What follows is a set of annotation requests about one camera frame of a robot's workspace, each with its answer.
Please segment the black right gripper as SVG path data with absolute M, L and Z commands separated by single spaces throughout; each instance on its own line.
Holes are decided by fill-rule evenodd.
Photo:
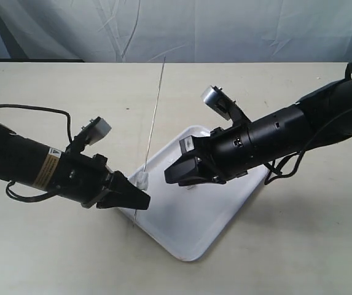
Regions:
M 168 184 L 224 184 L 256 166 L 256 136 L 252 127 L 218 127 L 210 136 L 179 141 L 181 156 L 165 171 Z

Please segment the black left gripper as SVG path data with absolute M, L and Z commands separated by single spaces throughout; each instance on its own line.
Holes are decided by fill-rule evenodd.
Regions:
M 110 178 L 107 161 L 108 158 L 101 154 L 93 157 L 62 154 L 55 171 L 58 195 L 91 208 L 103 195 L 104 184 Z M 120 171 L 112 174 L 108 189 L 108 195 L 96 204 L 98 209 L 147 210 L 149 207 L 150 196 L 129 182 Z

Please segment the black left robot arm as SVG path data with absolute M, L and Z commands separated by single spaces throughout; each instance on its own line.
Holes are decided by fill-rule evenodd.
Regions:
M 60 196 L 84 208 L 146 210 L 150 196 L 107 166 L 101 154 L 82 154 L 87 145 L 104 138 L 111 126 L 97 117 L 76 136 L 69 136 L 64 151 L 16 134 L 0 123 L 0 180 L 6 195 L 24 203 Z

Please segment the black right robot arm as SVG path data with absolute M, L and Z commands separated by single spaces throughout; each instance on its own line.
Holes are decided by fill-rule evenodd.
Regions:
M 283 167 L 291 158 L 302 160 L 307 151 L 352 138 L 352 63 L 343 79 L 258 120 L 250 120 L 220 87 L 208 87 L 203 101 L 232 125 L 181 139 L 181 156 L 165 170 L 165 181 L 225 184 L 263 165 L 270 183 L 286 177 Z

